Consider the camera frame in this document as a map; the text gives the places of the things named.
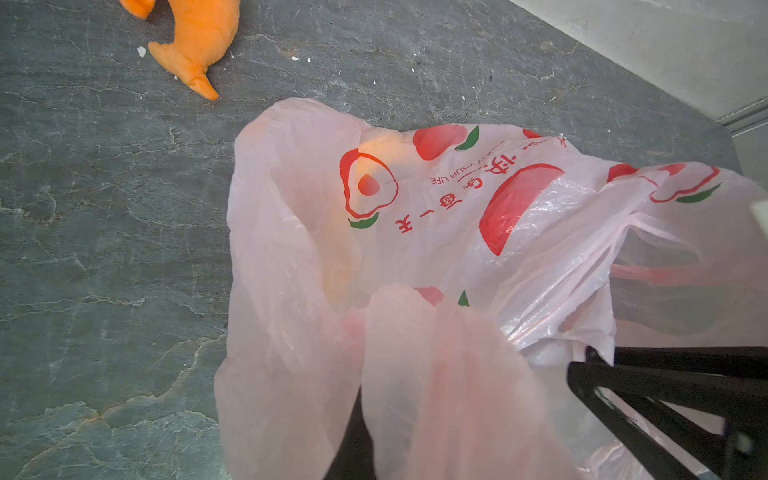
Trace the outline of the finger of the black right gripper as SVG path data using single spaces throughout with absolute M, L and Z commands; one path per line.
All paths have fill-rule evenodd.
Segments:
M 765 347 L 618 347 L 612 364 L 590 349 L 585 362 L 569 364 L 567 383 L 577 393 L 602 387 L 767 426 Z
M 696 477 L 653 437 L 653 431 L 668 437 L 718 478 L 744 477 L 744 455 L 736 449 L 735 431 L 723 429 L 719 434 L 712 433 L 663 402 L 645 396 L 584 384 L 572 384 L 570 389 L 653 478 Z

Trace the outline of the orange shark plush toy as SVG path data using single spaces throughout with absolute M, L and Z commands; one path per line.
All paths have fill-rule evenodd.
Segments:
M 169 73 L 203 98 L 216 101 L 219 93 L 207 71 L 221 60 L 238 31 L 240 0 L 170 0 L 174 39 L 151 42 L 153 58 Z

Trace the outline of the pink plastic bag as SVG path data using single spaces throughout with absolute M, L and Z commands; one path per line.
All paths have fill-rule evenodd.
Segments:
M 309 99 L 235 141 L 215 399 L 235 479 L 644 479 L 574 397 L 587 348 L 765 346 L 754 181 L 515 125 L 399 132 Z

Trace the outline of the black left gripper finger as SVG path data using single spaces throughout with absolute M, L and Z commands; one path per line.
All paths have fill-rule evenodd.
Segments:
M 373 441 L 364 421 L 358 391 L 339 449 L 324 480 L 375 480 Z

